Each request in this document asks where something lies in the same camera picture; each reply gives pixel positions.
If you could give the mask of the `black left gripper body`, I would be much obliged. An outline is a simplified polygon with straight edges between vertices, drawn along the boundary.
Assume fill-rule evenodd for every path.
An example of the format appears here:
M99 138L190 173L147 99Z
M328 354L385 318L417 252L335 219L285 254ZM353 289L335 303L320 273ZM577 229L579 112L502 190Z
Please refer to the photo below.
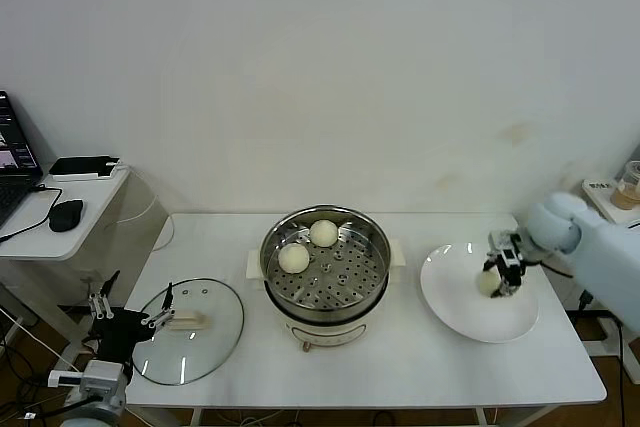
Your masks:
M106 362L130 362L136 345L153 337L148 318L147 313L117 309L112 318L96 320L97 358Z

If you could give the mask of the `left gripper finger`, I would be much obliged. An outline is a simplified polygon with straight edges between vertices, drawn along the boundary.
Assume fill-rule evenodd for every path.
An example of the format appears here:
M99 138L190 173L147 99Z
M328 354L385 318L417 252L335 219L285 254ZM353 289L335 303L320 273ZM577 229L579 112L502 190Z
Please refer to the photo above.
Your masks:
M146 328L159 328L164 325L166 321L170 320L175 314L173 301L173 283L169 282L167 287L164 289L164 296L162 298L159 311L156 313L143 311L141 313L142 318L140 320L140 325Z
M91 292L89 294L88 304L93 319L113 319L115 317L115 313L109 302L109 295L119 275L120 271L116 270L98 292Z

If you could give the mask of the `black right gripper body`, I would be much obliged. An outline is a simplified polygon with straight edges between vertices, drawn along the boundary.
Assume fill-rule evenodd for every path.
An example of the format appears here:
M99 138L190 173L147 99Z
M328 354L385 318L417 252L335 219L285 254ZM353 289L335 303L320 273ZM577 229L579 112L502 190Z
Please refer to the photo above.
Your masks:
M523 268L519 264L497 264L501 282L498 293L516 293L522 285Z

